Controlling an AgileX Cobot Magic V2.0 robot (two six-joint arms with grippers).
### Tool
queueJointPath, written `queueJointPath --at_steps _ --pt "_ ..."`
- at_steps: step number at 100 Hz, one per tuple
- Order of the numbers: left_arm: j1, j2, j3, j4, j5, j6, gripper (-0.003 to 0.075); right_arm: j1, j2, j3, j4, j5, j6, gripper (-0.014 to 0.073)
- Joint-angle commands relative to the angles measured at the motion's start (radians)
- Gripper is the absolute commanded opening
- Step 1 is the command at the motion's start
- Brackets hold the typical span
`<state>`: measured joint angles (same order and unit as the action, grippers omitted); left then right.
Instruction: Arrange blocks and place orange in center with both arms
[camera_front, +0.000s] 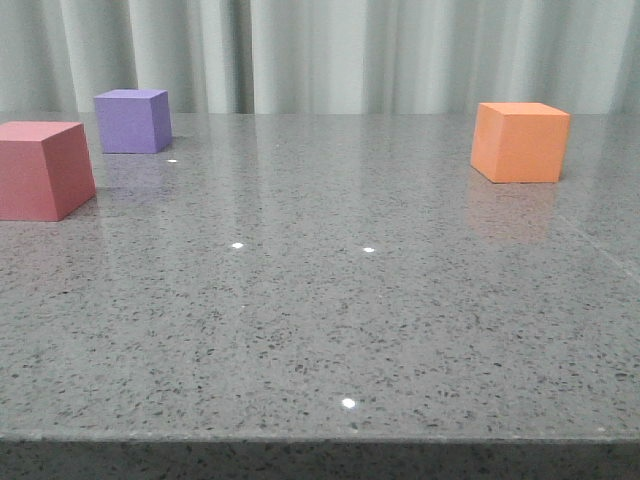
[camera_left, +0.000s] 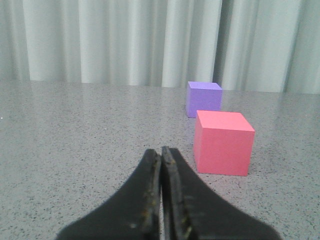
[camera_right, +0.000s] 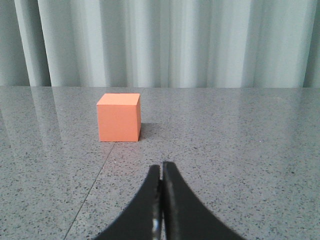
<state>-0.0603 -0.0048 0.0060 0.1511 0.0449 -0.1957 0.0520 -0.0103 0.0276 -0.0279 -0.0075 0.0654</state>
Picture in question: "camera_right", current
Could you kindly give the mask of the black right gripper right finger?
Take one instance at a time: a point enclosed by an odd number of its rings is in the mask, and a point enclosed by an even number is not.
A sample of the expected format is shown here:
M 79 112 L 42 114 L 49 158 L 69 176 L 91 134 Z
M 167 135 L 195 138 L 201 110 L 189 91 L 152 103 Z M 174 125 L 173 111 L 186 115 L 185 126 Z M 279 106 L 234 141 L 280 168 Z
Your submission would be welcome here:
M 215 217 L 192 192 L 174 162 L 163 170 L 163 213 L 168 240 L 242 240 Z

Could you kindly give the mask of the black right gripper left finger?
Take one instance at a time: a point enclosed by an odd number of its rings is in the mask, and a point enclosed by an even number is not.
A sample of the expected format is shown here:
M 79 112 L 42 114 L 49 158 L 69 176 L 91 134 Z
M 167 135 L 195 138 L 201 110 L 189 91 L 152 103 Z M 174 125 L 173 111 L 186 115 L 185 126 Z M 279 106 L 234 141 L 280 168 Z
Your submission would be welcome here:
M 162 230 L 160 166 L 152 165 L 134 198 L 97 240 L 159 240 Z

